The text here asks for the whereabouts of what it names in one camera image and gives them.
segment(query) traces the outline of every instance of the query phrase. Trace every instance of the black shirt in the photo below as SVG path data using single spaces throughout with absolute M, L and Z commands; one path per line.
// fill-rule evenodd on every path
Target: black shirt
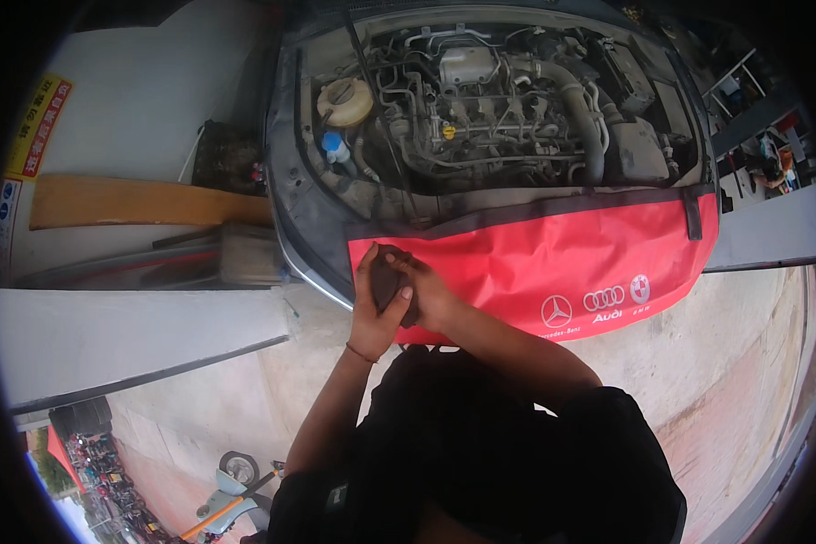
M 460 351 L 413 345 L 333 469 L 286 477 L 267 542 L 411 542 L 424 503 L 517 542 L 680 541 L 685 498 L 634 399 L 598 387 L 536 411 Z

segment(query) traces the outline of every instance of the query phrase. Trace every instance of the washer fluid cap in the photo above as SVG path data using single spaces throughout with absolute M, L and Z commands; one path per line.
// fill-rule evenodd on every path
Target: washer fluid cap
M 338 151 L 338 148 L 342 144 L 342 137 L 338 134 L 338 132 L 325 132 L 324 139 L 320 141 L 320 146 L 324 148 L 324 151 Z

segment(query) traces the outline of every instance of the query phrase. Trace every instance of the sky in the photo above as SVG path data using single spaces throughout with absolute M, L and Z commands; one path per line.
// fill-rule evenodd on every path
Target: sky
M 34 474 L 39 475 L 39 471 L 36 470 L 36 461 L 30 456 L 30 452 L 28 452 L 28 461 L 33 466 Z M 73 502 L 70 497 L 63 500 L 53 500 L 51 503 L 66 522 L 69 530 L 76 535 L 79 542 L 82 544 L 99 544 L 94 532 L 87 526 L 87 520 L 84 518 L 84 508 Z

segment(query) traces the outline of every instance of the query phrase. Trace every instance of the person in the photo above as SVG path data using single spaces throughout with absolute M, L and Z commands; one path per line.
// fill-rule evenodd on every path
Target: person
M 685 498 L 631 396 L 410 256 L 386 256 L 411 286 L 379 313 L 377 255 L 372 244 L 356 270 L 350 338 L 288 453 L 266 542 L 680 540 Z M 418 323 L 460 349 L 409 346 L 357 426 L 413 297 Z

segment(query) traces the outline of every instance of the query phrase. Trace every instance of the mercedes-benz logo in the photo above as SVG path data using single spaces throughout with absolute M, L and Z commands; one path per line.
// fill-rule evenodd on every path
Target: mercedes-benz logo
M 544 325 L 558 329 L 571 322 L 572 308 L 568 299 L 562 295 L 548 297 L 541 305 L 541 320 Z
M 622 304 L 626 299 L 626 290 L 621 286 L 613 286 L 601 291 L 588 292 L 583 296 L 583 307 L 588 311 L 604 310 L 618 304 Z
M 629 291 L 632 300 L 638 304 L 644 304 L 650 299 L 650 280 L 644 274 L 638 274 L 631 281 Z

